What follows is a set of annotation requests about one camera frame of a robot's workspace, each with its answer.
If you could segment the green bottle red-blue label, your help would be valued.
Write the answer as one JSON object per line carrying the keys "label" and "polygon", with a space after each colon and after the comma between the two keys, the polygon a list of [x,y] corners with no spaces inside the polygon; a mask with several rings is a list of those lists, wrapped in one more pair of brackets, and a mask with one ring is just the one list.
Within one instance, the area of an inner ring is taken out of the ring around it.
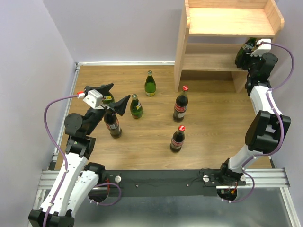
{"label": "green bottle red-blue label", "polygon": [[239,49],[235,58],[235,65],[237,68],[247,70],[247,60],[250,57],[252,49],[255,47],[255,44],[256,38],[251,37]]}

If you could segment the green bottle red-white label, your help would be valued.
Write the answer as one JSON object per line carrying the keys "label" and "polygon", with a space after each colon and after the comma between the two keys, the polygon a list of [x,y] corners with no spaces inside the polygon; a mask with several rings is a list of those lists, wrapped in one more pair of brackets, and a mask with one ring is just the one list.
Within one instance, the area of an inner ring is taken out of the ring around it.
{"label": "green bottle red-white label", "polygon": [[137,94],[132,94],[132,101],[130,105],[130,112],[133,118],[139,119],[143,114],[143,107],[140,103]]}

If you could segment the green bottle yellow label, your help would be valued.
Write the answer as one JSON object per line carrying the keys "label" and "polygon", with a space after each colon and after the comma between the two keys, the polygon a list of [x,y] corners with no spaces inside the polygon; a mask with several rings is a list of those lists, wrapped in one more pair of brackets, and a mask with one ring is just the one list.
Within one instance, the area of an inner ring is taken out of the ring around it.
{"label": "green bottle yellow label", "polygon": [[156,92],[156,83],[151,70],[147,71],[147,78],[144,84],[144,90],[147,96],[154,96]]}

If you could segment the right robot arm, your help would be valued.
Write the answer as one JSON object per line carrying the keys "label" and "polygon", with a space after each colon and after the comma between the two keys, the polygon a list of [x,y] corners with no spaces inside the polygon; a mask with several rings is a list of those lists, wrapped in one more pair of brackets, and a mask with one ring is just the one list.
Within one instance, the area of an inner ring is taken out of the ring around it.
{"label": "right robot arm", "polygon": [[278,58],[272,53],[247,55],[237,62],[248,72],[245,88],[256,116],[246,132],[245,145],[221,165],[218,181],[223,185],[238,182],[246,167],[259,157],[277,152],[283,143],[291,119],[279,111],[268,80],[277,62]]}

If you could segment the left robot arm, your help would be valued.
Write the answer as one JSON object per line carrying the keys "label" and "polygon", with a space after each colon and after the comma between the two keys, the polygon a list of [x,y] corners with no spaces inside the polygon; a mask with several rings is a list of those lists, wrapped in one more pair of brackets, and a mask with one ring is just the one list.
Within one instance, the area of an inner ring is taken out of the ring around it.
{"label": "left robot arm", "polygon": [[82,99],[90,108],[85,115],[71,113],[65,117],[65,134],[69,137],[66,150],[59,150],[63,164],[40,208],[30,211],[28,220],[32,226],[72,227],[80,205],[95,187],[104,187],[107,193],[115,187],[118,197],[122,196],[120,186],[107,178],[105,167],[88,162],[96,142],[90,134],[105,114],[123,116],[130,98],[125,96],[116,103],[104,104],[103,97],[109,94],[112,87],[112,83],[99,87],[86,86],[83,91],[70,96]]}

